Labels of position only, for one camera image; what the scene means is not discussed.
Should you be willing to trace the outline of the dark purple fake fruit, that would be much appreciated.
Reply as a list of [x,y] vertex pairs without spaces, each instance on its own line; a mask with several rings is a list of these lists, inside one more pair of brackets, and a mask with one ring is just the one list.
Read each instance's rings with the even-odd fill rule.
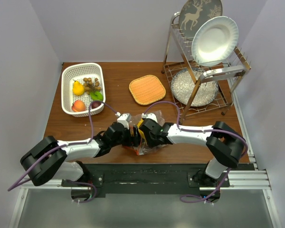
[[102,104],[102,103],[99,102],[99,101],[94,101],[94,102],[92,102],[92,104],[91,104],[91,108],[92,108],[92,109],[95,109],[95,108],[99,107],[101,104]]

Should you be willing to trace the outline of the yellow fake bell pepper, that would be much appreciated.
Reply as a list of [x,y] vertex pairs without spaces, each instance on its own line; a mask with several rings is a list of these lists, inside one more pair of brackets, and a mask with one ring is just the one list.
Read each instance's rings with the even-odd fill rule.
[[145,140],[145,135],[144,135],[143,131],[140,130],[140,127],[142,126],[143,121],[144,121],[144,120],[141,119],[141,120],[138,122],[137,128],[138,128],[138,132],[139,132],[141,138],[142,138],[143,140]]

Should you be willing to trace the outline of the yellow fake pear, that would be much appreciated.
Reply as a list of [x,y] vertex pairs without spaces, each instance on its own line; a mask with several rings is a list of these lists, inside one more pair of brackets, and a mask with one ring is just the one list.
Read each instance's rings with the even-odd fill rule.
[[85,87],[79,81],[75,80],[74,83],[73,83],[72,92],[76,96],[81,96],[85,92]]

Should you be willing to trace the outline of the orange fake peach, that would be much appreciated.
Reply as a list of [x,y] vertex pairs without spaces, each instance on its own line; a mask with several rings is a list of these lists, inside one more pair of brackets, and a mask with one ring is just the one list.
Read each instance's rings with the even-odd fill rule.
[[76,100],[71,107],[73,112],[83,112],[86,110],[85,103],[81,100]]

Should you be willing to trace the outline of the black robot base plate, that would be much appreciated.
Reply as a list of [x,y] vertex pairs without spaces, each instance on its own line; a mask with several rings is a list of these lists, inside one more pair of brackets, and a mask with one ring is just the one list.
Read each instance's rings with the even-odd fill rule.
[[89,176],[84,182],[96,187],[96,195],[107,194],[176,194],[202,195],[203,187],[229,187],[223,174],[210,180],[204,164],[86,164]]

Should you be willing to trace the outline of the brown fake longan bunch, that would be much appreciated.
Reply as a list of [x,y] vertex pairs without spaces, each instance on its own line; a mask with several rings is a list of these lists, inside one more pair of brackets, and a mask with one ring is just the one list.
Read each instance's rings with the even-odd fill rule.
[[91,92],[96,92],[96,91],[99,92],[102,89],[100,86],[100,82],[96,77],[85,77],[83,81],[84,81],[83,86],[85,92],[88,95],[90,95]]

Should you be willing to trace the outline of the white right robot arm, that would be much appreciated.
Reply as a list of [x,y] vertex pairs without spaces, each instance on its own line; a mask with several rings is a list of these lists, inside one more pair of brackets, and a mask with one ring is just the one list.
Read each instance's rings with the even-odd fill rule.
[[213,155],[202,175],[206,186],[212,187],[224,171],[238,167],[239,160],[248,149],[246,140],[224,122],[196,127],[174,123],[159,125],[146,118],[138,129],[143,133],[148,147],[167,144],[195,144],[207,147]]

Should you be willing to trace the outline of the green fake pepper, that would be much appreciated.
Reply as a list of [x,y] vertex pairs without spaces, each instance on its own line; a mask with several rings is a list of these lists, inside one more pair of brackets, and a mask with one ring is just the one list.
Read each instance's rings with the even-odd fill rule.
[[93,101],[103,101],[104,97],[99,91],[90,92],[90,97]]

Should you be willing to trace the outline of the clear zip top bag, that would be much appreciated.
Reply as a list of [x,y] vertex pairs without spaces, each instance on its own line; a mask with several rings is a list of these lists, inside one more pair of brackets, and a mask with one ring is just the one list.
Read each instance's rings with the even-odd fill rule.
[[[157,110],[155,112],[147,113],[147,115],[151,115],[152,118],[156,117],[156,120],[160,124],[160,126],[164,125],[165,119],[163,118],[161,110]],[[130,122],[129,122],[131,136],[133,136],[133,127],[142,121],[141,116],[142,116],[141,114],[138,114],[136,116],[131,116]],[[166,146],[167,145],[164,144],[164,145],[158,145],[158,146],[151,148],[148,146],[146,139],[142,136],[141,139],[138,141],[138,146],[134,146],[134,145],[125,146],[125,145],[123,145],[123,148],[134,151],[136,153],[136,155],[146,155],[149,153],[157,152],[158,150],[160,150],[161,148],[166,147]]]

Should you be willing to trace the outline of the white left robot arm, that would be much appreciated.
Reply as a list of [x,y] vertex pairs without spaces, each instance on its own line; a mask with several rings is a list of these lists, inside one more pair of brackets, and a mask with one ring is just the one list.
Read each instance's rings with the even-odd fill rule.
[[84,157],[101,157],[113,147],[138,146],[141,143],[138,127],[124,127],[114,122],[106,131],[93,139],[83,141],[58,141],[53,136],[45,137],[21,159],[20,164],[35,186],[41,186],[54,178],[66,161]]

